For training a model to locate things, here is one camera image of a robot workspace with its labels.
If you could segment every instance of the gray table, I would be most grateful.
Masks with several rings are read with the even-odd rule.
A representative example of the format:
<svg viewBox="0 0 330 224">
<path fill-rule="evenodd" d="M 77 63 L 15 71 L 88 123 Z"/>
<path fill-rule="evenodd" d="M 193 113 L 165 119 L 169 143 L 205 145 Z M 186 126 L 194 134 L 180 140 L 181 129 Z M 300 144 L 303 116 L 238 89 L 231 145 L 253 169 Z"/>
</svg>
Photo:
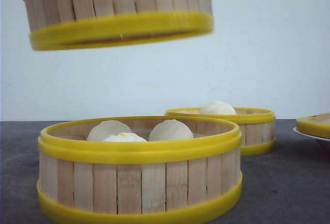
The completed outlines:
<svg viewBox="0 0 330 224">
<path fill-rule="evenodd" d="M 55 122 L 1 123 L 2 224 L 53 223 L 38 208 L 37 137 Z M 277 120 L 273 152 L 242 158 L 243 193 L 215 223 L 330 223 L 330 154 Z"/>
</svg>

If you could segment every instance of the steamed bun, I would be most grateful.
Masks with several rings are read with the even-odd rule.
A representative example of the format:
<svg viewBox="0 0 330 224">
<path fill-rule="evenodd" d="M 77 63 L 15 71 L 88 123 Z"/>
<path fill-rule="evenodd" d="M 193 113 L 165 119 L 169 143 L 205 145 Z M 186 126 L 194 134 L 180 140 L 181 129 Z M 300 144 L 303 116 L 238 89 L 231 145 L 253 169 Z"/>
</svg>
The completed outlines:
<svg viewBox="0 0 330 224">
<path fill-rule="evenodd" d="M 116 120 L 101 122 L 88 134 L 87 140 L 102 141 L 111 135 L 119 133 L 131 133 L 132 130 L 124 123 Z"/>
<path fill-rule="evenodd" d="M 199 114 L 206 115 L 235 115 L 236 111 L 229 104 L 222 101 L 213 101 L 200 108 Z"/>
<path fill-rule="evenodd" d="M 110 135 L 103 141 L 121 141 L 121 142 L 134 142 L 134 141 L 146 141 L 142 137 L 135 133 L 119 133 L 117 135 Z"/>
<path fill-rule="evenodd" d="M 191 130 L 177 120 L 166 120 L 154 127 L 149 135 L 149 141 L 178 140 L 194 138 Z"/>
</svg>

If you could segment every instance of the white plate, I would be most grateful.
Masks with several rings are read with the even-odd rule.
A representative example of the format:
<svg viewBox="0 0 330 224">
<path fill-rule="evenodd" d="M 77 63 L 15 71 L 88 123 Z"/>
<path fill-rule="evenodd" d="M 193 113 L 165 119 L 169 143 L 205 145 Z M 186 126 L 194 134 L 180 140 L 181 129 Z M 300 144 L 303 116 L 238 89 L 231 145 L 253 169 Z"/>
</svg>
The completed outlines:
<svg viewBox="0 0 330 224">
<path fill-rule="evenodd" d="M 327 139 L 327 138 L 312 136 L 312 135 L 307 135 L 307 134 L 301 133 L 297 130 L 297 127 L 294 127 L 293 131 L 295 131 L 297 134 L 302 135 L 302 136 L 306 136 L 306 137 L 313 138 L 313 139 L 316 139 L 316 140 L 322 140 L 322 141 L 329 141 L 330 142 L 330 139 Z"/>
</svg>

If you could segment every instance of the white wall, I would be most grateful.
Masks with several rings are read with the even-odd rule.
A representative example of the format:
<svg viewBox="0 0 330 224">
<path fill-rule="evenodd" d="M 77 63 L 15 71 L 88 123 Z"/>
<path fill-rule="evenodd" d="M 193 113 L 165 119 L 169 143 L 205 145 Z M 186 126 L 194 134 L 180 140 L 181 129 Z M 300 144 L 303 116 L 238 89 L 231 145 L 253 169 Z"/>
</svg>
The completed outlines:
<svg viewBox="0 0 330 224">
<path fill-rule="evenodd" d="M 1 0 L 2 120 L 161 115 L 219 99 L 278 118 L 330 111 L 329 0 L 213 0 L 211 35 L 32 51 L 22 0 Z"/>
</svg>

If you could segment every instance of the yellow plastic rim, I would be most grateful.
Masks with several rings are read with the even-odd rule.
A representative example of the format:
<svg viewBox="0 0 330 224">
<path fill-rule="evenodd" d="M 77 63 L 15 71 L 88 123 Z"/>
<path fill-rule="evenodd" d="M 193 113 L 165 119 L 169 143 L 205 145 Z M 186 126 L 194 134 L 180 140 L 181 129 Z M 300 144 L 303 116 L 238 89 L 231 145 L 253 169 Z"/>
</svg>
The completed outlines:
<svg viewBox="0 0 330 224">
<path fill-rule="evenodd" d="M 209 33 L 213 16 L 194 11 L 152 11 L 81 19 L 30 33 L 34 50 L 83 49 L 166 41 Z"/>
<path fill-rule="evenodd" d="M 187 161 L 225 153 L 241 145 L 242 133 L 235 123 L 209 118 L 175 117 L 176 120 L 207 121 L 226 124 L 229 132 L 194 139 L 152 142 L 98 142 L 70 140 L 51 136 L 51 131 L 68 125 L 105 120 L 172 119 L 164 116 L 99 118 L 65 122 L 46 127 L 38 138 L 39 151 L 67 161 L 97 164 L 148 164 Z"/>
<path fill-rule="evenodd" d="M 185 116 L 185 117 L 206 117 L 206 118 L 216 118 L 231 121 L 237 124 L 254 124 L 254 123 L 264 123 L 272 122 L 275 120 L 274 111 L 270 109 L 263 108 L 250 108 L 250 107 L 234 107 L 234 109 L 245 109 L 245 110 L 259 110 L 264 111 L 262 114 L 242 114 L 242 115 L 202 115 L 202 114 L 188 114 L 180 113 L 181 110 L 196 110 L 200 107 L 183 107 L 183 108 L 173 108 L 168 109 L 165 113 L 167 116 Z"/>
<path fill-rule="evenodd" d="M 228 212 L 238 202 L 242 194 L 242 173 L 240 180 L 230 191 L 214 200 L 180 210 L 153 214 L 103 214 L 66 207 L 46 196 L 40 190 L 39 180 L 37 191 L 41 211 L 59 224 L 205 223 Z"/>
<path fill-rule="evenodd" d="M 268 153 L 274 149 L 275 139 L 268 143 L 258 144 L 258 145 L 250 145 L 250 146 L 241 146 L 241 155 L 258 155 L 263 153 Z"/>
<path fill-rule="evenodd" d="M 310 117 L 299 117 L 297 119 L 297 130 L 307 135 L 330 139 L 330 123 L 316 121 L 317 118 L 329 115 L 330 113 L 325 113 Z"/>
</svg>

